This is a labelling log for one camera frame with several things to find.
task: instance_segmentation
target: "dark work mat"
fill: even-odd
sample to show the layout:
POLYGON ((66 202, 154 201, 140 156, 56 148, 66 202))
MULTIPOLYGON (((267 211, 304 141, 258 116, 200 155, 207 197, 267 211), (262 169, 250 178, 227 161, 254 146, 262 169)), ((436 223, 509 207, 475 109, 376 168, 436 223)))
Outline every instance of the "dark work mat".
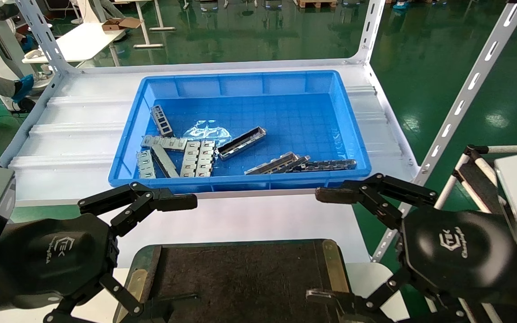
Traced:
POLYGON ((330 289, 322 241, 163 248, 149 297, 201 297, 170 323, 337 323, 334 308, 305 299, 330 289))

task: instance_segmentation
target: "wooden pallet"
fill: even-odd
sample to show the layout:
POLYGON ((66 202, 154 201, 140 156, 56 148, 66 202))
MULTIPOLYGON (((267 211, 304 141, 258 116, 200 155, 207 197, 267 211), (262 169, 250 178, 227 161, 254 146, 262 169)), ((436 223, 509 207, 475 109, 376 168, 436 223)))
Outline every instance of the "wooden pallet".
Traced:
POLYGON ((330 7, 334 8, 337 0, 297 0, 297 2, 301 8, 306 8, 306 4, 314 4, 315 8, 320 8, 321 4, 330 4, 330 7))

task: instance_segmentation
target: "metal connector part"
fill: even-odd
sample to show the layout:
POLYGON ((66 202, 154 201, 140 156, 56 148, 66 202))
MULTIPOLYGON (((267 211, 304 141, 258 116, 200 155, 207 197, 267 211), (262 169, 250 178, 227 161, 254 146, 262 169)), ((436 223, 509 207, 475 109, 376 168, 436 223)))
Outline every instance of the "metal connector part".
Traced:
POLYGON ((209 177, 213 171, 215 142, 189 141, 185 148, 181 177, 209 177))
POLYGON ((145 135, 145 137, 143 137, 143 141, 141 142, 141 147, 150 148, 157 144, 170 151, 182 152, 185 150, 185 147, 187 147, 187 139, 161 137, 160 135, 145 135))
POLYGON ((232 156, 244 151, 248 147, 254 145, 267 135, 267 131, 261 127, 256 127, 251 131, 236 137, 228 143, 222 145, 217 149, 217 154, 221 160, 227 160, 232 156))
POLYGON ((281 168, 279 168, 278 170, 276 170, 276 171, 274 171, 272 173, 273 174, 282 174, 282 173, 290 172, 290 171, 293 170, 293 168, 295 168, 296 166, 300 166, 300 165, 306 163, 308 160, 310 160, 310 156, 300 157, 299 159, 297 159, 293 163, 290 163, 290 164, 288 164, 288 165, 286 165, 284 167, 281 167, 281 168))
POLYGON ((322 172, 322 171, 343 171, 356 168, 354 159, 310 161, 294 167, 288 172, 322 172))
POLYGON ((294 153, 289 152, 285 153, 279 158, 275 158, 268 163, 264 163, 261 165, 258 165, 255 168, 251 168, 250 170, 245 172, 245 175, 256 175, 256 174, 272 174, 273 172, 294 163, 296 160, 298 160, 298 156, 296 156, 294 153))
POLYGON ((162 112, 160 105, 156 105, 151 108, 151 117, 153 118, 154 123, 157 125, 157 129, 162 137, 173 136, 173 129, 171 129, 171 125, 166 119, 165 114, 162 112))
POLYGON ((156 178, 150 151, 137 153, 137 166, 139 168, 139 178, 156 178))
POLYGON ((156 161, 167 178, 179 177, 175 164, 160 144, 152 146, 151 151, 153 152, 154 161, 156 161))

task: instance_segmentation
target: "blue plastic crate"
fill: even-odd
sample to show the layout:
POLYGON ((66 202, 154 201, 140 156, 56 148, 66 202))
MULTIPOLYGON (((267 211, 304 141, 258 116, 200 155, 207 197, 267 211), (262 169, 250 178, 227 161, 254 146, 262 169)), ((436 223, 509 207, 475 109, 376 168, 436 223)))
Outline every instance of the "blue plastic crate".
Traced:
MULTIPOLYGON (((180 171, 182 153, 169 152, 180 171)), ((371 165, 351 103, 336 71, 150 76, 139 86, 109 173, 109 184, 137 181, 175 193, 336 186, 368 176, 371 165), (150 108, 161 105, 175 137, 215 139, 218 145, 253 127, 267 131, 249 149, 214 163, 209 178, 139 179, 136 154, 144 135, 157 135, 150 108), (245 175, 284 153, 311 161, 355 159, 356 169, 245 175)))

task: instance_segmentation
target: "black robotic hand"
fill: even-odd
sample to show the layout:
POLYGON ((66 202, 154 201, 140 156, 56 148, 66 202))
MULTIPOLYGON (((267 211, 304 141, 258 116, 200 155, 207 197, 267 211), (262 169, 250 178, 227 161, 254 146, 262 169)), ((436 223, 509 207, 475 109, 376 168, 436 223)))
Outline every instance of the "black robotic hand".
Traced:
POLYGON ((319 188, 316 198, 338 204, 361 203, 390 229, 400 233, 398 270, 368 298, 309 290, 307 299, 336 305, 343 317, 391 323, 380 311, 404 284, 410 284, 445 308, 403 322, 467 322, 462 308, 448 299, 517 305, 517 244, 501 214, 441 211, 437 193, 396 178, 375 174, 347 180, 339 188, 319 188), (381 195, 415 206, 408 216, 381 195))
POLYGON ((197 207, 193 194, 177 195, 167 188, 150 189, 139 183, 113 188, 78 202, 74 219, 42 219, 9 224, 0 237, 0 310, 31 309, 59 302, 47 323, 84 323, 70 316, 76 305, 103 288, 129 312, 128 322, 166 322, 174 306, 197 300, 195 294, 139 303, 115 278, 117 236, 123 237, 152 211, 197 207), (111 220, 97 215, 126 207, 111 220))

